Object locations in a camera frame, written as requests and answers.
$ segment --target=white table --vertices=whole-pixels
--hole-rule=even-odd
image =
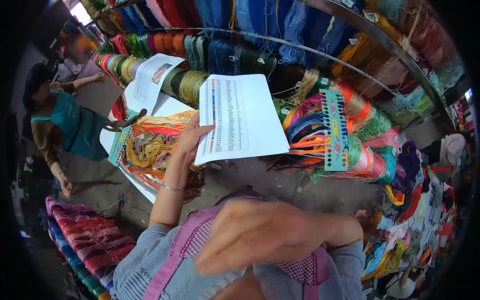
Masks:
[[[134,81],[132,83],[130,83],[127,86],[127,88],[125,89],[125,99],[126,99],[126,102],[127,102],[128,109],[132,109],[134,111],[140,112],[140,110],[143,109],[143,106],[140,102],[138,102],[137,100],[135,100],[132,97],[133,90],[134,90],[134,84],[133,83],[134,83]],[[158,95],[158,99],[156,101],[156,105],[155,105],[154,110],[153,110],[153,112],[154,112],[153,116],[154,117],[167,117],[167,116],[171,116],[171,115],[174,115],[176,113],[183,112],[183,111],[190,110],[190,109],[192,109],[192,108],[189,107],[188,105],[185,105],[185,104],[181,103],[180,101],[178,101],[178,100],[176,100],[176,99],[174,99],[174,98],[172,98],[168,95],[160,93]],[[114,132],[102,129],[102,132],[100,133],[100,143],[102,144],[102,146],[105,148],[105,150],[108,153],[110,152],[110,149],[113,145],[113,140],[114,139],[115,139],[115,133]],[[155,202],[155,196],[151,192],[147,191],[140,184],[135,182],[127,173],[125,173],[125,171],[123,171],[122,168],[119,167],[119,169],[125,174],[125,176],[128,178],[128,180],[130,180],[130,182],[133,183],[133,185],[148,200],[150,200],[151,203]]]

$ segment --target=checkered fabric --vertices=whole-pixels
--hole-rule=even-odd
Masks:
[[[209,217],[195,228],[181,250],[181,256],[194,256],[202,249],[203,245],[205,245],[210,237],[210,228],[212,227],[215,218],[216,216]],[[272,265],[288,274],[291,278],[304,284],[319,285],[324,281],[320,281],[317,276],[318,260],[314,253],[295,261]]]

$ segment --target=metal bar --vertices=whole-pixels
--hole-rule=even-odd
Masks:
[[[402,47],[397,44],[391,37],[389,37],[380,28],[375,26],[372,22],[365,19],[363,16],[348,9],[334,0],[295,0],[304,2],[305,4],[315,7],[321,11],[324,11],[334,17],[342,18],[345,22],[364,32],[371,38],[373,38],[379,45],[385,48],[392,56],[398,57],[402,65],[409,71],[415,79],[419,82],[420,86],[425,90],[435,108],[444,118],[447,124],[450,124],[450,119],[445,110],[445,107],[438,95],[437,91],[433,87],[432,83],[428,79],[427,75],[423,73],[422,69],[417,65],[413,58],[403,51]]]
[[[99,16],[95,17],[90,23],[88,23],[87,25],[85,25],[85,28],[87,28],[88,26],[91,26],[93,25],[96,21],[100,20],[100,18],[102,16],[108,16],[116,11],[119,11],[121,9],[124,9],[125,7],[129,7],[129,6],[132,6],[134,4],[138,4],[142,1],[145,1],[145,0],[127,0],[125,2],[122,2],[120,3],[119,5],[115,5],[114,7],[112,7],[111,9],[109,10],[106,10],[104,12],[102,12]]]
[[[333,60],[333,61],[336,61],[338,62],[339,64],[342,64],[344,66],[346,66],[347,68],[349,69],[352,69],[354,70],[355,72],[358,72],[359,74],[367,77],[368,79],[371,79],[372,81],[375,81],[375,83],[377,83],[379,86],[381,86],[382,88],[384,88],[385,90],[389,91],[392,95],[396,96],[396,93],[393,92],[391,89],[388,88],[388,86],[386,86],[385,84],[381,83],[378,79],[376,78],[373,78],[371,77],[370,75],[368,75],[367,73],[365,73],[364,71],[352,66],[351,64],[349,63],[346,63],[344,61],[341,61],[339,60],[338,58],[336,57],[333,57],[333,56],[330,56],[326,53],[323,53],[323,52],[320,52],[318,50],[315,50],[315,49],[312,49],[312,48],[309,48],[307,46],[304,46],[304,45],[298,45],[298,44],[294,44],[292,42],[289,42],[289,41],[286,41],[284,39],[280,39],[280,38],[276,38],[276,37],[272,37],[272,36],[263,36],[263,35],[258,35],[258,34],[255,34],[255,33],[251,33],[251,32],[245,32],[245,31],[238,31],[238,30],[231,30],[231,29],[221,29],[221,28],[214,28],[214,27],[207,27],[207,28],[204,28],[204,27],[189,27],[189,28],[182,28],[182,27],[169,27],[169,28],[156,28],[156,29],[149,29],[149,30],[146,30],[146,31],[157,31],[157,30],[211,30],[211,31],[219,31],[219,32],[229,32],[229,33],[236,33],[236,34],[239,34],[239,35],[243,35],[243,36],[254,36],[254,37],[257,37],[257,38],[262,38],[262,39],[266,39],[266,40],[269,40],[269,41],[274,41],[274,42],[277,42],[277,43],[282,43],[282,44],[285,44],[285,45],[289,45],[289,46],[292,46],[292,47],[297,47],[297,48],[300,48],[300,49],[303,49],[305,51],[309,51],[311,53],[315,53],[315,54],[318,54],[318,55],[321,55],[325,58],[328,58],[329,60]]]

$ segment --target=teal apron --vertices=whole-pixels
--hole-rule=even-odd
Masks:
[[[96,112],[78,106],[73,97],[65,92],[52,90],[57,94],[57,103],[50,117],[32,118],[34,121],[50,121],[65,134],[63,149],[93,161],[108,157],[100,144],[100,132],[107,120]]]

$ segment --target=brown shirt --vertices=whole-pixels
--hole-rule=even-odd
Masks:
[[[50,89],[60,92],[73,93],[73,82],[66,84],[51,83]],[[50,94],[43,105],[32,112],[32,118],[50,117],[57,103],[57,96]],[[59,158],[54,146],[59,146],[65,140],[63,131],[50,121],[33,121],[32,135],[37,148],[43,153],[43,157],[50,167],[54,162],[58,162]]]

